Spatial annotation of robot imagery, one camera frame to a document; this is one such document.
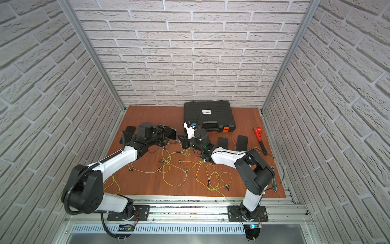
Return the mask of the black smartphone blue edge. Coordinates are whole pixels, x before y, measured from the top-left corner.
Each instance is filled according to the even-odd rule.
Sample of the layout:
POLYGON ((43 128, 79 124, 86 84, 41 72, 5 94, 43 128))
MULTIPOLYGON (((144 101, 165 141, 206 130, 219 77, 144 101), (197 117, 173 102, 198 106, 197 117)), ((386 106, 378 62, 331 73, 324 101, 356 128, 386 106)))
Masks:
POLYGON ((248 148, 248 137, 243 135, 238 135, 236 151, 247 151, 248 148))

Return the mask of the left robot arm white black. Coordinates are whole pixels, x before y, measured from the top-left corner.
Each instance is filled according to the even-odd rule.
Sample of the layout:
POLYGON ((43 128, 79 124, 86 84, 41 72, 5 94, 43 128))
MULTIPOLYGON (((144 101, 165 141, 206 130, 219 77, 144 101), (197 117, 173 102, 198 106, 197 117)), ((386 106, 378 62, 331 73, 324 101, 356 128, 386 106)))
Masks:
POLYGON ((75 166, 63 190, 61 201, 69 215, 114 212, 124 220, 135 215, 132 199, 104 193, 104 182, 118 170, 140 159, 152 146, 175 141, 177 132, 169 126, 142 123, 121 132, 121 149, 87 166, 75 166))

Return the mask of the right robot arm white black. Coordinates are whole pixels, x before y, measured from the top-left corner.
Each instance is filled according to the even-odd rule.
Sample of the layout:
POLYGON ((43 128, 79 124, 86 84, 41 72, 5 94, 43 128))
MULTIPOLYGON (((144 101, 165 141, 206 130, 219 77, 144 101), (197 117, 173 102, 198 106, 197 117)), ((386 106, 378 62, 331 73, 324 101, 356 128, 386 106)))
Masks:
POLYGON ((204 129, 187 128, 186 135, 178 139, 184 149, 192 148, 199 152, 205 162, 231 167, 238 171, 246 186, 244 199, 240 203, 242 217, 250 221, 259 212, 258 207, 265 191, 275 177, 271 166, 255 150, 233 151, 213 144, 204 129))

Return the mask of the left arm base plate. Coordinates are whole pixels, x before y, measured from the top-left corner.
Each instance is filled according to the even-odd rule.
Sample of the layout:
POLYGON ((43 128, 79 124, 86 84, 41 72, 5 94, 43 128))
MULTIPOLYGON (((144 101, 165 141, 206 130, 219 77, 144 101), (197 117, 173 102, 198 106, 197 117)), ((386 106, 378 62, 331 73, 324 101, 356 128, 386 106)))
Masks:
POLYGON ((108 221, 147 221, 150 205, 132 205, 123 212, 109 212, 108 221))

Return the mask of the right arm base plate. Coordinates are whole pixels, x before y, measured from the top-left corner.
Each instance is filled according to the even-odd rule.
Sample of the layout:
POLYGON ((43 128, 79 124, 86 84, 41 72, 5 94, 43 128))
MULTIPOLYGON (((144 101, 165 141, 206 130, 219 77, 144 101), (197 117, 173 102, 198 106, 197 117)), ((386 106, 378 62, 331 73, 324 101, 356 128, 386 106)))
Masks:
POLYGON ((254 211, 248 211, 243 205, 227 206, 227 214, 230 222, 268 222, 268 213, 264 206, 258 205, 254 211))

